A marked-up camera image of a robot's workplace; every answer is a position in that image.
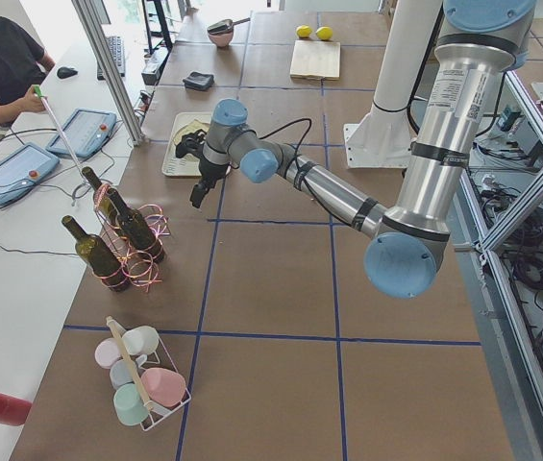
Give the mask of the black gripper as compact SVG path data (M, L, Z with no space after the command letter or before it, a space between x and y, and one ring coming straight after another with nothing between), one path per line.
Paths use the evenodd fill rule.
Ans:
M199 161L201 180L193 186L190 202L195 208L200 208L204 199L215 188L218 181L223 180L227 173L227 164L216 164L206 158Z

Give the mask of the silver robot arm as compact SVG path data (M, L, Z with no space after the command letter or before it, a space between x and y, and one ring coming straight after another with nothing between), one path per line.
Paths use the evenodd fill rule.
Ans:
M524 62L535 5L446 1L442 8L434 51L439 69L394 206L380 205L296 147L258 137L247 124L247 109L235 99L214 108L197 153L201 178L191 203L199 206L232 166L254 183L281 176L370 237L363 264L377 289L395 298L428 290L443 261L450 237L446 216L468 165L484 102L494 78Z

